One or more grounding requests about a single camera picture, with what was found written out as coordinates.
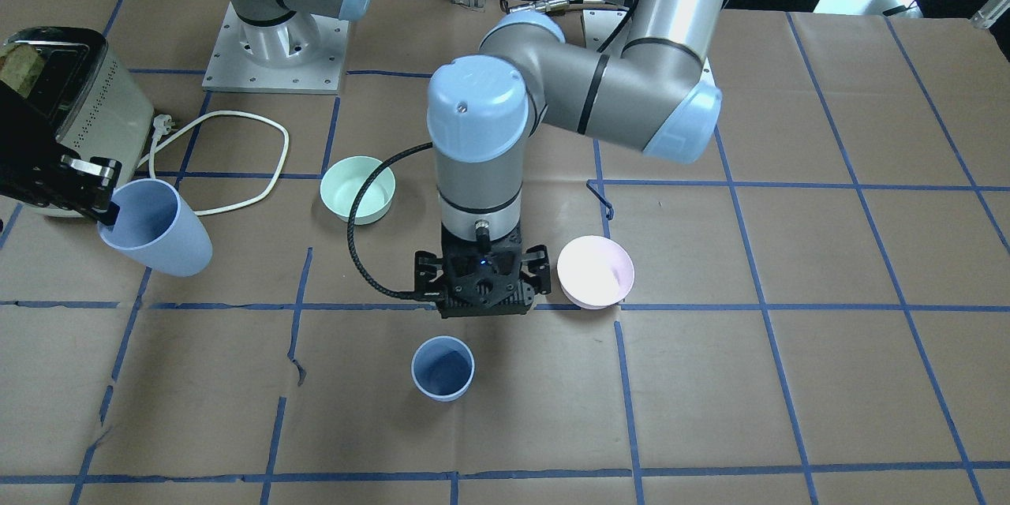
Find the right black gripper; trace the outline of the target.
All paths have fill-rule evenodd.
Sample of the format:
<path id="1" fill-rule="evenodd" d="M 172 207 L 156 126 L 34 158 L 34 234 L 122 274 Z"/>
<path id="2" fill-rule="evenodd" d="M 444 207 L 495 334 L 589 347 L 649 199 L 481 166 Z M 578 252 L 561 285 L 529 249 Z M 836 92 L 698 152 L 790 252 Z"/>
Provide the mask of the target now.
<path id="1" fill-rule="evenodd" d="M 2 195 L 114 225 L 120 207 L 112 196 L 122 164 L 102 156 L 82 159 L 57 142 L 47 118 L 4 82 L 1 110 Z"/>

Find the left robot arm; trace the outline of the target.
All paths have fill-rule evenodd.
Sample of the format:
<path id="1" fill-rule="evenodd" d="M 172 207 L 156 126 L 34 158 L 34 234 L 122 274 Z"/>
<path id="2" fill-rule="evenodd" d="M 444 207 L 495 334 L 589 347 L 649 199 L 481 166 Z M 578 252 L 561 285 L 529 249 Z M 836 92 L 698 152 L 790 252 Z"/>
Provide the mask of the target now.
<path id="1" fill-rule="evenodd" d="M 441 317 L 523 314 L 551 292 L 548 251 L 524 247 L 520 221 L 542 123 L 678 163 L 711 141 L 723 96 L 705 63 L 728 0 L 602 1 L 625 16 L 597 48 L 567 43 L 545 13 L 514 11 L 430 78 L 441 254 L 416 252 L 413 295 Z"/>

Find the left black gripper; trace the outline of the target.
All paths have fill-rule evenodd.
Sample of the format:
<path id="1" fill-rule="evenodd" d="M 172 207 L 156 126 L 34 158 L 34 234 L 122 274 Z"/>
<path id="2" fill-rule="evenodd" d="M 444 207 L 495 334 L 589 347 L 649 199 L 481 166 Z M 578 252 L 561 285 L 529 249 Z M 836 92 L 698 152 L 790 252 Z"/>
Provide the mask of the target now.
<path id="1" fill-rule="evenodd" d="M 551 293 L 551 257 L 544 244 L 524 249 L 521 228 L 492 240 L 487 229 L 476 241 L 441 230 L 441 256 L 414 254 L 414 291 L 444 319 L 525 315 L 540 295 Z"/>

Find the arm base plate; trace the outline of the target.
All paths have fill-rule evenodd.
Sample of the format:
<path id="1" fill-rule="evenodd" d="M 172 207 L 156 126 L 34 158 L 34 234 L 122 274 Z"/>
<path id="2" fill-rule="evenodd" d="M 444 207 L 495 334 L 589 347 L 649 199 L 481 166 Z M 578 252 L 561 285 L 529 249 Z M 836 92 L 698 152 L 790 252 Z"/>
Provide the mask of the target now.
<path id="1" fill-rule="evenodd" d="M 252 26 L 227 6 L 202 87 L 232 94 L 338 95 L 350 28 L 345 20 L 311 13 Z"/>
<path id="2" fill-rule="evenodd" d="M 708 50 L 719 10 L 672 4 L 584 12 L 585 47 L 608 55 L 650 80 L 693 87 L 711 81 Z"/>

